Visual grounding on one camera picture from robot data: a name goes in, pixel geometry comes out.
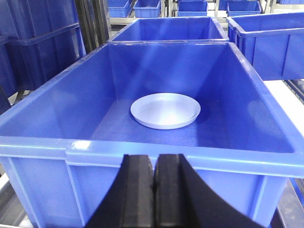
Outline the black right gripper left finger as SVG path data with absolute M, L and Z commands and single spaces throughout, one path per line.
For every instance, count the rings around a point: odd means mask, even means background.
M 153 227 L 153 172 L 147 155 L 124 155 L 114 182 L 86 227 Z

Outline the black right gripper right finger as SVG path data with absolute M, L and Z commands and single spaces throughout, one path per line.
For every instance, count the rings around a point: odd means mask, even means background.
M 157 228 L 259 228 L 224 201 L 183 154 L 161 154 L 155 167 Z

